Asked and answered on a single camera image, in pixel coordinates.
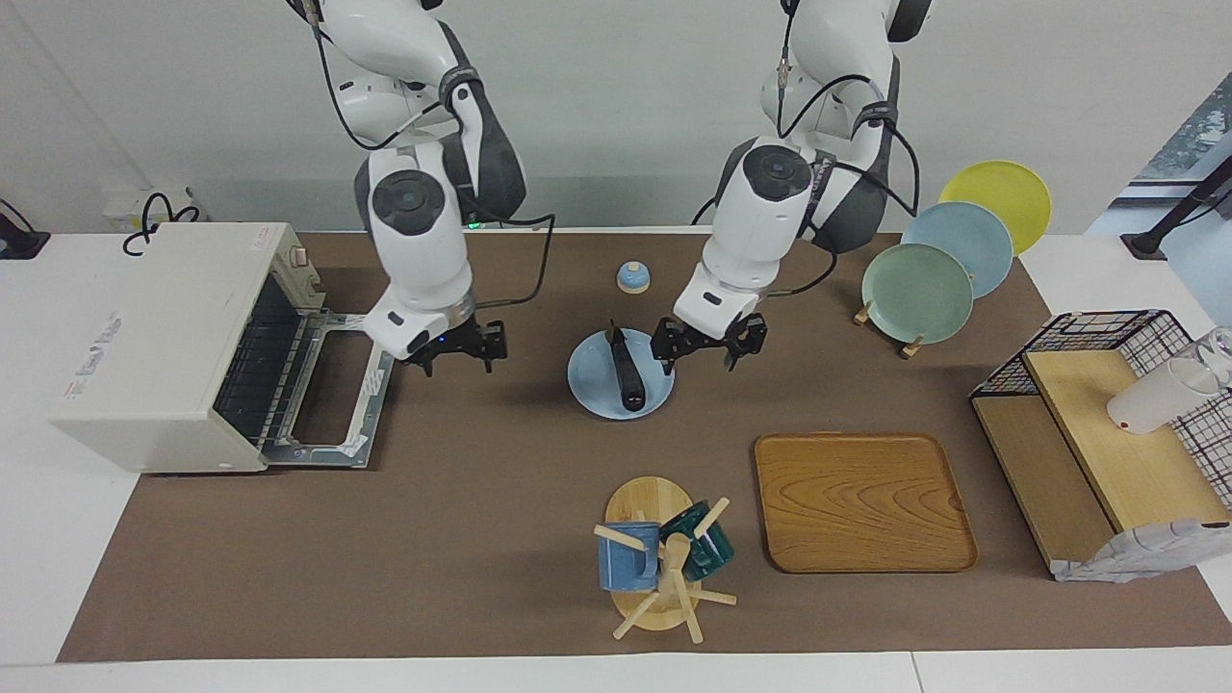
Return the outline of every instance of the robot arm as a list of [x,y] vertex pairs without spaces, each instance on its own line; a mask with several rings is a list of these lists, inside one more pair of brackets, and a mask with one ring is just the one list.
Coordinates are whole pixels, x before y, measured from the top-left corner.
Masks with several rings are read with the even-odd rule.
[[[797,237],[833,253],[872,239],[886,194],[846,166],[886,179],[891,136],[881,126],[897,118],[898,92],[890,42],[914,37],[930,1],[784,0],[795,12],[800,69],[785,62],[771,74],[763,109],[777,123],[781,90],[787,122],[777,127],[791,129],[801,113],[804,129],[752,139],[728,158],[713,234],[673,307],[679,319],[660,321],[652,338],[664,371],[701,348],[726,348],[728,369],[761,349],[766,326],[754,311]],[[809,106],[830,83],[827,97]]]
[[[339,89],[339,107],[359,137],[387,144],[355,179],[360,215],[389,275],[365,332],[429,375],[432,359],[451,351],[479,358],[490,371],[492,360],[505,358],[504,332],[499,322],[480,327],[474,318],[462,227],[516,212],[525,179],[478,70],[450,27],[428,14],[437,5],[322,0],[304,14],[371,73]],[[439,139],[408,129],[430,122],[434,96],[458,123]]]

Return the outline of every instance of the black cable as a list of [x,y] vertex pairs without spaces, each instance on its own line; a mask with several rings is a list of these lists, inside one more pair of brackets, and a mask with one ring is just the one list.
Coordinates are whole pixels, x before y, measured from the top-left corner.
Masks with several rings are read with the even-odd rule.
[[697,226],[697,222],[701,221],[702,215],[705,215],[707,210],[710,210],[711,207],[713,207],[715,202],[717,202],[717,201],[718,201],[718,197],[711,197],[710,200],[707,200],[706,203],[702,205],[700,210],[697,210],[697,213],[694,215],[694,221],[689,222],[689,226]]
[[[320,72],[325,75],[325,86],[329,89],[329,100],[331,104],[334,104],[334,115],[338,116],[338,122],[342,123],[342,129],[346,131],[346,134],[351,138],[351,142],[356,143],[361,149],[365,149],[367,152],[377,152],[379,149],[384,149],[391,143],[393,143],[393,141],[397,139],[398,136],[402,134],[405,128],[398,128],[389,137],[384,138],[379,144],[366,144],[362,139],[359,138],[359,136],[355,134],[355,132],[351,129],[351,126],[346,122],[346,116],[342,115],[342,106],[338,102],[338,94],[334,92],[334,78],[330,76],[329,74],[329,59],[325,57],[325,42],[323,41],[324,35],[317,27],[313,27],[312,33],[313,37],[317,39],[317,52],[318,54],[320,54]],[[440,106],[441,102],[436,101],[431,106],[420,111],[419,116],[416,117],[426,116],[428,113],[435,111]]]
[[786,131],[782,129],[782,123],[781,122],[777,123],[779,125],[779,138],[780,139],[786,139],[791,134],[791,132],[793,129],[796,129],[796,126],[800,125],[800,121],[804,120],[804,115],[807,115],[808,110],[813,107],[813,104],[816,104],[818,99],[821,99],[822,96],[824,96],[827,91],[829,91],[830,89],[834,89],[835,86],[843,84],[844,81],[862,81],[865,84],[872,84],[871,79],[869,79],[869,78],[866,78],[866,76],[864,76],[861,74],[845,74],[845,75],[843,75],[840,78],[832,79],[830,81],[825,83],[824,86],[822,86],[821,89],[818,89],[808,99],[808,102],[804,104],[804,107],[800,110],[800,113],[796,115],[796,120],[791,121],[791,125],[787,126]]
[[[286,0],[286,2],[287,2],[287,7],[291,7],[291,10],[294,11],[294,14],[299,15],[299,18],[302,18],[304,21],[304,23],[307,23],[308,26],[312,26],[312,22],[308,21],[307,10],[304,9],[304,6],[303,6],[302,2],[299,5],[296,5],[294,0]],[[320,35],[323,37],[325,37],[325,41],[329,41],[330,43],[334,42],[334,39],[330,38],[329,35],[325,33],[324,31],[320,32]]]
[[154,202],[158,200],[163,201],[163,206],[166,208],[166,218],[169,221],[172,222],[184,221],[184,218],[190,213],[192,215],[192,218],[188,219],[190,222],[195,222],[198,218],[201,218],[201,210],[198,207],[188,205],[187,207],[176,212],[175,210],[171,208],[170,197],[168,197],[161,192],[152,194],[149,197],[145,199],[145,205],[142,207],[142,229],[124,238],[122,249],[124,250],[124,254],[128,255],[129,258],[140,258],[144,254],[133,252],[128,247],[133,240],[140,238],[145,240],[147,245],[149,245],[150,237],[153,237],[158,232],[158,224],[150,226],[150,211],[154,208]]
[[1216,210],[1216,207],[1218,207],[1220,205],[1222,205],[1230,196],[1232,196],[1232,190],[1228,190],[1217,201],[1215,201],[1214,203],[1210,203],[1211,205],[1210,208],[1207,208],[1205,212],[1201,212],[1201,213],[1199,213],[1195,217],[1189,217],[1188,219],[1178,223],[1177,226],[1174,226],[1172,228],[1180,228],[1180,227],[1185,226],[1186,223],[1194,223],[1194,222],[1196,222],[1198,219],[1200,219],[1200,218],[1205,217],[1206,215],[1214,212]]
[[775,132],[782,132],[782,100],[787,90],[786,83],[791,73],[791,64],[787,62],[787,55],[791,52],[791,27],[796,23],[796,7],[800,5],[798,0],[793,2],[791,0],[780,0],[780,2],[782,5],[782,11],[787,12],[787,28],[782,33],[782,52],[779,57],[779,69],[782,72],[779,73],[779,111],[775,113],[774,118]]
[[859,174],[860,178],[867,180],[869,182],[871,182],[872,185],[875,185],[877,189],[880,189],[881,191],[883,191],[887,195],[890,195],[891,197],[893,197],[894,202],[898,202],[898,205],[902,206],[903,211],[906,211],[908,215],[910,215],[913,217],[917,216],[917,211],[915,211],[914,207],[909,206],[902,197],[898,196],[897,192],[894,192],[893,190],[891,190],[890,186],[886,185],[885,181],[878,180],[877,176],[872,175],[871,173],[869,173],[869,171],[866,171],[866,170],[864,170],[861,168],[853,166],[851,164],[848,164],[846,162],[834,162],[834,168],[843,169],[845,171],[851,171],[854,174]]
[[893,123],[891,123],[890,121],[882,121],[882,127],[890,129],[890,134],[893,134],[894,138],[898,139],[898,142],[901,142],[903,144],[903,149],[907,149],[907,154],[912,158],[912,171],[913,171],[914,178],[915,178],[915,184],[914,184],[915,195],[914,195],[913,201],[912,201],[912,210],[914,210],[915,213],[919,213],[919,210],[920,210],[920,160],[919,160],[919,158],[915,157],[915,149],[912,147],[912,143],[907,142],[907,138],[903,137],[903,133],[898,132],[898,128]]
[[34,233],[34,224],[30,223],[30,219],[26,218],[26,215],[18,212],[17,207],[14,207],[12,205],[9,203],[7,200],[2,197],[0,197],[0,205],[4,205],[5,207],[9,208],[10,212],[17,215],[17,218],[21,219],[21,223],[26,224],[26,231],[28,231],[30,233]]
[[474,310],[483,311],[485,308],[504,308],[506,306],[521,306],[522,303],[530,303],[538,296],[540,290],[543,289],[543,277],[547,276],[547,259],[552,254],[552,236],[556,232],[556,212],[543,215],[542,217],[536,217],[533,219],[515,219],[510,217],[501,217],[500,215],[494,215],[488,210],[484,210],[479,206],[479,202],[477,202],[474,197],[469,197],[467,203],[480,215],[501,223],[510,223],[514,226],[535,226],[537,223],[547,222],[547,234],[543,237],[543,255],[540,258],[540,273],[538,279],[535,280],[535,289],[521,298],[499,298],[495,301],[483,301],[480,303],[476,303]]
[[777,298],[780,296],[798,296],[808,291],[809,289],[817,286],[818,284],[825,281],[827,279],[829,279],[830,275],[834,274],[834,270],[838,269],[838,266],[839,266],[839,254],[835,253],[834,250],[830,250],[830,266],[825,268],[825,271],[823,271],[817,279],[809,281],[808,284],[798,289],[791,289],[786,291],[771,291],[766,293],[766,297]]

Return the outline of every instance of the green plate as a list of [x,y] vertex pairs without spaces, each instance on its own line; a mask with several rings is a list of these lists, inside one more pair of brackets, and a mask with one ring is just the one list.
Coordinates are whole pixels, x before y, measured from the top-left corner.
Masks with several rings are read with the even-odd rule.
[[923,244],[894,245],[864,273],[864,302],[881,332],[910,344],[944,342],[971,318],[975,291],[962,263]]

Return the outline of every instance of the yellow plate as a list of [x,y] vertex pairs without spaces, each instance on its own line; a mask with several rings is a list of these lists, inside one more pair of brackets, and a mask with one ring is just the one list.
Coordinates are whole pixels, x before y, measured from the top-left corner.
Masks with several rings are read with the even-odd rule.
[[983,162],[963,169],[941,190],[942,202],[975,202],[1000,217],[1014,254],[1035,245],[1052,219],[1052,195],[1031,169],[1014,162]]

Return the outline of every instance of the blue mug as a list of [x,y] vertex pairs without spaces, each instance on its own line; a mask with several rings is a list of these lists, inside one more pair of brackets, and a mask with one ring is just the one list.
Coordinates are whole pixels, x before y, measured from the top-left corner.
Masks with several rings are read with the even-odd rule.
[[646,551],[599,538],[599,584],[609,592],[642,592],[659,584],[659,524],[609,522],[604,527],[642,540]]

